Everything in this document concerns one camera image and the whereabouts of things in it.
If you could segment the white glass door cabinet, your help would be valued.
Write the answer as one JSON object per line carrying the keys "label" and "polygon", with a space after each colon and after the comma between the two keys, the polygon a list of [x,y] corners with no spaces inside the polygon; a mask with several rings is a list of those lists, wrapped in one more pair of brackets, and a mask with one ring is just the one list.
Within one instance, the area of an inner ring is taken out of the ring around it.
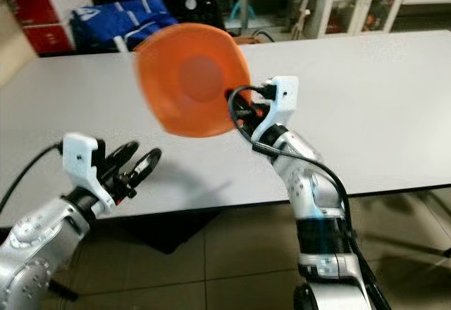
{"label": "white glass door cabinet", "polygon": [[300,0],[300,37],[389,33],[403,0]]}

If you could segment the orange bowl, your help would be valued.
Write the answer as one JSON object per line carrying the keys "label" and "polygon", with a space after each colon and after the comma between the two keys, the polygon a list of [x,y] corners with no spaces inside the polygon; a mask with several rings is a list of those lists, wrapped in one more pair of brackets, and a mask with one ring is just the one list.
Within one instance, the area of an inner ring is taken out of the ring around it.
{"label": "orange bowl", "polygon": [[133,68],[164,132],[211,138],[235,129],[228,92],[250,84],[250,68],[225,30],[201,23],[165,27],[135,48]]}

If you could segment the red cardboard box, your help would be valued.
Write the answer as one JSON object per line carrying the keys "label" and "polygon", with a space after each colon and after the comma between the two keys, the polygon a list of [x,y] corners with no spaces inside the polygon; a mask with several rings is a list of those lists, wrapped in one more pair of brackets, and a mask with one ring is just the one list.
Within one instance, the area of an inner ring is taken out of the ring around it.
{"label": "red cardboard box", "polygon": [[22,31],[37,54],[71,52],[76,49],[68,24],[25,26]]}
{"label": "red cardboard box", "polygon": [[67,0],[4,0],[22,26],[59,24],[70,20]]}

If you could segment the blue white striped bag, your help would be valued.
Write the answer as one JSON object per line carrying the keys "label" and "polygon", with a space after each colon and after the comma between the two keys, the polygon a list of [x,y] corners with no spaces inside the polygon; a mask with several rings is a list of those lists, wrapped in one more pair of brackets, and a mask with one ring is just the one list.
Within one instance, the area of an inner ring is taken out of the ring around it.
{"label": "blue white striped bag", "polygon": [[116,50],[115,37],[129,49],[157,31],[178,25],[162,0],[128,0],[74,8],[70,26],[80,51]]}

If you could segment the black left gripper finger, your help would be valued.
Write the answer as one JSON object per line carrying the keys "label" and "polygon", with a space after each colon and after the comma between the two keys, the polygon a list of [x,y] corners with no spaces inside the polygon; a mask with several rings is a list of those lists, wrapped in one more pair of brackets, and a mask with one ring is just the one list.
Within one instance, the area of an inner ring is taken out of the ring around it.
{"label": "black left gripper finger", "polygon": [[154,169],[160,162],[162,151],[159,148],[149,150],[138,162],[135,163],[130,173],[130,187],[135,189],[141,185],[149,175],[154,172]]}
{"label": "black left gripper finger", "polygon": [[131,161],[132,156],[139,149],[140,143],[136,140],[126,142],[109,154],[109,175],[118,175],[128,173],[130,169],[127,164]]}

